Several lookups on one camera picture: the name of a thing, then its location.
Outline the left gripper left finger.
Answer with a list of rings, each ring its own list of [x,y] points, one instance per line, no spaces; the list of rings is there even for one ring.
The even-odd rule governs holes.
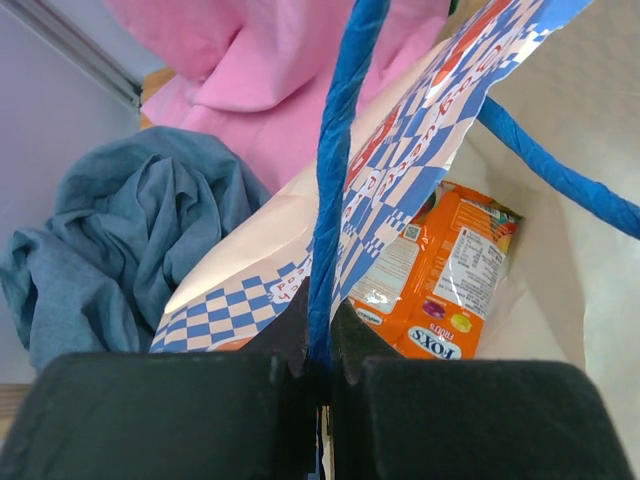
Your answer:
[[[36,379],[5,479],[304,479],[316,467],[302,285],[236,351],[73,354]]]

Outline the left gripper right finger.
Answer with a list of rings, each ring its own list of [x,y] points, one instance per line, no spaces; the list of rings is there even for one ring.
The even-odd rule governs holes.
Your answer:
[[[331,325],[338,479],[629,479],[593,383],[554,361],[401,357],[343,304]]]

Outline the orange snack pack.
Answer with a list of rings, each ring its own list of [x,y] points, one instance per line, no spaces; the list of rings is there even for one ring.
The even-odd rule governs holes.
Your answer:
[[[442,182],[352,289],[356,314],[407,358],[473,358],[521,220]]]

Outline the blue checkered paper bag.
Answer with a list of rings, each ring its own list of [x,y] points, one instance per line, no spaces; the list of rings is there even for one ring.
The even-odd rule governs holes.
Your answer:
[[[169,300],[156,352],[237,348],[311,281],[317,356],[354,286],[442,182],[522,220],[474,356],[629,364],[639,311],[639,5],[493,1],[361,115],[359,3],[318,162],[213,248]]]

